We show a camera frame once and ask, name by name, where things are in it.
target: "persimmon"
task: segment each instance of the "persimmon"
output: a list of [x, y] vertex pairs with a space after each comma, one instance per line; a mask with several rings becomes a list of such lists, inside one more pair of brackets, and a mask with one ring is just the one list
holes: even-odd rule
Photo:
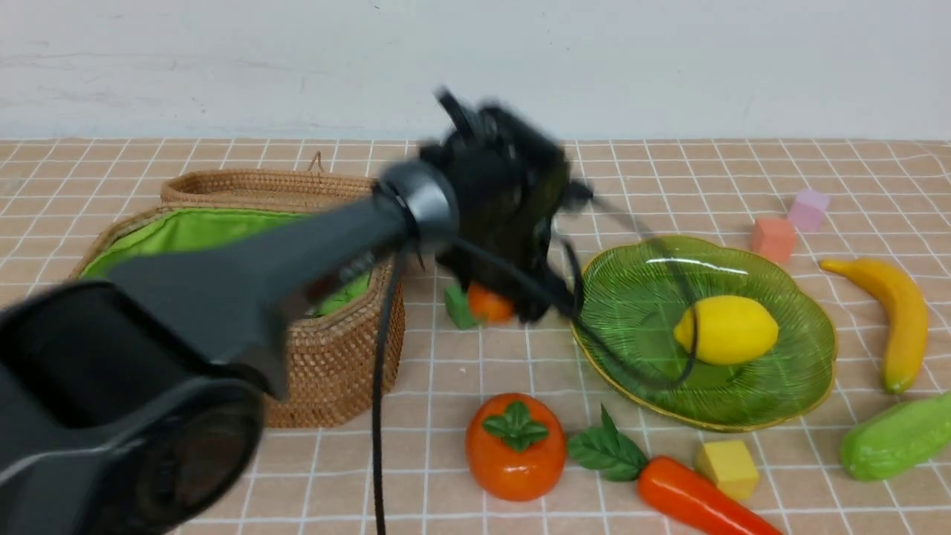
[[568, 459], [565, 431], [532, 396], [499, 394], [466, 430], [466, 460], [475, 482], [501, 500], [529, 502], [549, 493]]
[[515, 316], [511, 301], [476, 283], [469, 284], [466, 299], [473, 318], [480, 323], [505, 323]]

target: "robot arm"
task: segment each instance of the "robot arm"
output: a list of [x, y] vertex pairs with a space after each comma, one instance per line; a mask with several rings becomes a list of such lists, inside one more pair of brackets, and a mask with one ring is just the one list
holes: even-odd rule
[[563, 151], [501, 107], [440, 103], [456, 131], [366, 199], [0, 313], [0, 533], [160, 534], [213, 505], [253, 458], [262, 396], [287, 395], [290, 323], [408, 243], [512, 299], [524, 322], [551, 303], [475, 248], [569, 307], [547, 264], [570, 191]]

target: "plastic fruit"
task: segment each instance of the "plastic fruit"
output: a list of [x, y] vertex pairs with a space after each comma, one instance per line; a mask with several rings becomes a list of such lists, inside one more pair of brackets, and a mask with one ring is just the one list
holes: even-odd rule
[[469, 284], [466, 296], [469, 311], [480, 323], [504, 323], [515, 316], [512, 302], [476, 283]]
[[884, 355], [884, 388], [902, 393], [915, 383], [928, 345], [928, 305], [907, 273], [875, 258], [823, 260], [819, 267], [844, 276], [885, 310], [890, 328]]
[[951, 392], [906, 401], [858, 424], [839, 451], [845, 473], [859, 481], [895, 477], [951, 444]]
[[[779, 325], [759, 302], [718, 295], [695, 305], [700, 327], [697, 358], [715, 366], [740, 365], [762, 357], [779, 339]], [[684, 312], [673, 337], [685, 351], [693, 344], [693, 308]]]
[[500, 500], [528, 502], [550, 492], [568, 459], [565, 432], [535, 398], [499, 394], [466, 430], [466, 459], [475, 482]]

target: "toy carrot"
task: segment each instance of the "toy carrot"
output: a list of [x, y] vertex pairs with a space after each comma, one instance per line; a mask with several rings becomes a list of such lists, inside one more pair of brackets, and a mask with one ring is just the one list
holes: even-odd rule
[[713, 483], [670, 457], [644, 455], [601, 406], [601, 426], [571, 437], [568, 454], [608, 481], [637, 482], [637, 493], [658, 512], [709, 535], [782, 535]]

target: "green glass plate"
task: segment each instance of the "green glass plate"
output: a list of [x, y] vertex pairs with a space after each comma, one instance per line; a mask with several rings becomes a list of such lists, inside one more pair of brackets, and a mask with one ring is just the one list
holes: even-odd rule
[[822, 307], [777, 265], [754, 253], [688, 236], [664, 236], [673, 259], [648, 242], [608, 249], [584, 268], [581, 319], [628, 367], [676, 379], [687, 353], [673, 328], [687, 310], [667, 261], [676, 261], [697, 300], [739, 295], [760, 302], [779, 324], [776, 345], [736, 367], [697, 361], [674, 390], [636, 384], [600, 346], [573, 329], [601, 376], [632, 401], [689, 426], [719, 432], [776, 426], [821, 404], [835, 383], [836, 329]]

